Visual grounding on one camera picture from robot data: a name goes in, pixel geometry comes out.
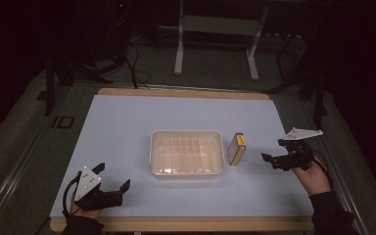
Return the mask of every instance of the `small box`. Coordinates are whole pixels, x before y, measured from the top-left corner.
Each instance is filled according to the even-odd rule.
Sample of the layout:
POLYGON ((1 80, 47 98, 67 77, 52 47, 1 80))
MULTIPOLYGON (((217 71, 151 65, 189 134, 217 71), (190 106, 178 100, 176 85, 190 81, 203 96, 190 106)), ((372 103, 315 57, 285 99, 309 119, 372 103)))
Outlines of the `small box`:
POLYGON ((243 133, 237 132, 228 147, 228 162, 230 165, 237 165, 246 151, 246 138, 243 133))

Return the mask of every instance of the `plastic tray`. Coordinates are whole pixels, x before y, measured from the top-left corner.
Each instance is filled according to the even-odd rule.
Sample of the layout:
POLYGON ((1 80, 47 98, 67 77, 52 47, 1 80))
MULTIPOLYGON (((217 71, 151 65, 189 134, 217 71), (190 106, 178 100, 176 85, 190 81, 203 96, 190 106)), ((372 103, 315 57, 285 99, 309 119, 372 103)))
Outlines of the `plastic tray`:
POLYGON ((210 178, 224 167, 221 134, 217 131, 155 131, 151 137, 151 168, 157 178, 210 178))

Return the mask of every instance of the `table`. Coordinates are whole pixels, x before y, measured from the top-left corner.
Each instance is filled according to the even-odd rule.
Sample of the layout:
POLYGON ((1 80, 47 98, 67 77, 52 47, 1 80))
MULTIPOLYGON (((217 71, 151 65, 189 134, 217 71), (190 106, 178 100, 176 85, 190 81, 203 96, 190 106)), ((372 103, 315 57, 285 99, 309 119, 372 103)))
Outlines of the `table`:
POLYGON ((62 231, 66 225, 61 197, 67 183, 84 165, 105 162, 106 170, 100 173, 103 191, 116 191, 127 178, 132 181, 123 205, 103 210, 100 221, 105 231, 309 230, 312 208, 299 180, 292 172, 273 170, 259 154, 284 154, 277 145, 284 133, 274 105, 263 94, 102 89, 71 157, 50 215, 51 228, 62 231), (154 112, 178 109, 172 104, 178 104, 182 114, 154 112), (228 107, 245 115, 222 109, 228 107), (189 115, 203 108, 213 110, 189 115), (181 122, 184 118, 190 121, 181 122), (242 121, 250 119, 256 121, 256 128, 242 121), (271 121, 277 124, 268 125, 271 121), (248 149, 237 166, 226 162, 216 178, 159 180, 149 168, 150 134, 153 129, 175 126, 219 130, 225 151, 233 130, 243 130, 249 137, 248 149), (257 134, 265 138, 258 139, 257 134))

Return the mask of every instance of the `human hand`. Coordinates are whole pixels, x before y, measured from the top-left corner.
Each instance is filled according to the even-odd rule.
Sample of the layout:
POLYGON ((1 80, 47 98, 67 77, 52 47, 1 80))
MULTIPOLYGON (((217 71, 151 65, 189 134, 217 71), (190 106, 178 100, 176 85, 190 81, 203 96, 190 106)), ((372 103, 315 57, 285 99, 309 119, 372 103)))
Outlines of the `human hand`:
POLYGON ((84 211, 83 209, 79 208, 78 205, 75 204, 74 194, 72 195, 70 215, 83 216, 83 217, 93 218, 97 220, 101 212, 102 212, 101 209, 96 210, 96 211, 84 211))
POLYGON ((310 163, 308 170, 296 167, 292 168, 292 172, 296 174, 310 196, 331 191, 328 177, 314 161, 310 163))

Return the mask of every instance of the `floor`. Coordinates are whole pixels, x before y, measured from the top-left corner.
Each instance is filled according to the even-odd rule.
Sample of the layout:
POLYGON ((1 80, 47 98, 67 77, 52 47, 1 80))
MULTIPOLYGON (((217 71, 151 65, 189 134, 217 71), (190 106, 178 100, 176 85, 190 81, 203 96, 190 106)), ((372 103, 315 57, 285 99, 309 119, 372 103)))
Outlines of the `floor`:
MULTIPOLYGON (((251 81, 244 45, 206 43, 204 37, 202 34, 187 37, 183 74, 180 76, 173 74, 176 55, 174 29, 165 29, 160 42, 156 43, 143 35, 132 38, 134 47, 128 48, 127 55, 129 61, 135 62, 140 88, 260 92, 283 82, 276 61, 277 53, 285 42, 283 39, 266 36, 260 41, 255 55, 260 80, 251 81)), ((304 48, 303 42, 297 39, 283 54, 286 72, 294 66, 304 48)), ((99 61, 98 65, 102 67, 105 63, 99 61)), ((43 115, 45 102, 36 100, 37 95, 45 90, 43 72, 31 82, 0 125, 0 190, 6 192, 0 193, 0 234, 56 234, 51 231, 47 221, 49 211, 92 97, 99 88, 106 87, 79 73, 74 75, 76 80, 72 87, 56 84, 57 102, 50 116, 43 115), (55 116, 74 117, 73 128, 52 128, 55 116)), ((114 81, 111 87, 132 87, 127 67, 103 76, 114 81)), ((290 106, 290 110, 294 109, 294 104, 299 104, 299 109, 304 109, 310 117, 313 102, 300 102, 297 97, 299 88, 299 84, 288 88, 277 94, 275 99, 284 101, 283 104, 290 106)), ((328 147, 328 153, 337 157, 334 161, 337 169, 334 176, 344 182, 338 188, 341 200, 348 210, 356 212, 355 226, 362 234, 376 234, 376 184, 331 94, 325 94, 324 105, 328 116, 323 117, 325 135, 322 141, 328 147)), ((295 235, 303 232, 253 234, 295 235)))

